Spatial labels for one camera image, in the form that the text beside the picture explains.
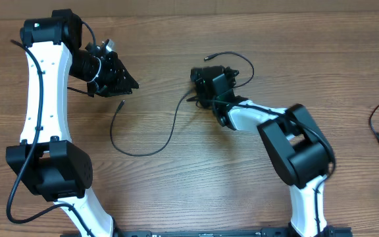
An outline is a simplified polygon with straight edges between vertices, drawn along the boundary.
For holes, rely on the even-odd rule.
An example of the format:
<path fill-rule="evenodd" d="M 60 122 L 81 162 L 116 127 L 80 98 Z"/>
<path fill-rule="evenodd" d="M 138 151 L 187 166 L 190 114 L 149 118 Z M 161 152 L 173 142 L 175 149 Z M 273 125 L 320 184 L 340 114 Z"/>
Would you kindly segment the black usb cable long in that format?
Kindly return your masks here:
<path fill-rule="evenodd" d="M 122 126 L 117 121 L 117 118 L 123 116 L 121 110 L 126 105 L 126 102 L 122 100 L 118 104 L 109 126 L 112 147 L 129 157 L 148 157 L 160 153 L 172 139 L 181 103 L 192 93 L 192 89 L 186 90 L 171 105 L 166 100 L 160 99 L 155 102 L 154 109 L 144 108 L 138 115 L 147 115 L 149 118 L 137 122 L 143 128 L 138 128 L 135 134 L 125 135 L 125 138 L 119 137 L 121 133 L 118 129 Z"/>

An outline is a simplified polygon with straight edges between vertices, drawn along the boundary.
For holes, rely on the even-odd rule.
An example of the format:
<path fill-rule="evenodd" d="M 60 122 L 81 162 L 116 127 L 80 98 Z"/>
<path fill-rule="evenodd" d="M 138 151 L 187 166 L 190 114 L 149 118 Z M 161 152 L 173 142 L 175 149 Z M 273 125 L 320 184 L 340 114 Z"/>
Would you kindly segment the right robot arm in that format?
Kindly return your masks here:
<path fill-rule="evenodd" d="M 324 236 L 323 189 L 336 168 L 333 149 L 303 105 L 270 108 L 235 95 L 238 73 L 224 66 L 193 68 L 193 101 L 211 109 L 221 126 L 261 137 L 274 170 L 290 189 L 291 234 Z"/>

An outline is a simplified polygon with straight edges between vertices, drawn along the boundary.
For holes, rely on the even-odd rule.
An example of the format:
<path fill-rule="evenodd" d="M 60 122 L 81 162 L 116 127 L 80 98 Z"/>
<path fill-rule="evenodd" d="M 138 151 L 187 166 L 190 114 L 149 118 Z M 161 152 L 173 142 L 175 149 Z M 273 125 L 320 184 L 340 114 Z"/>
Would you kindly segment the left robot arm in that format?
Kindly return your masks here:
<path fill-rule="evenodd" d="M 6 149 L 6 161 L 16 173 L 16 183 L 50 202 L 52 209 L 62 209 L 79 236 L 120 236 L 91 187 L 89 155 L 72 143 L 68 79 L 83 80 L 90 97 L 130 94 L 139 85 L 111 40 L 82 45 L 84 26 L 70 9 L 25 21 L 19 46 L 26 52 L 29 70 L 26 119 L 20 143 Z"/>

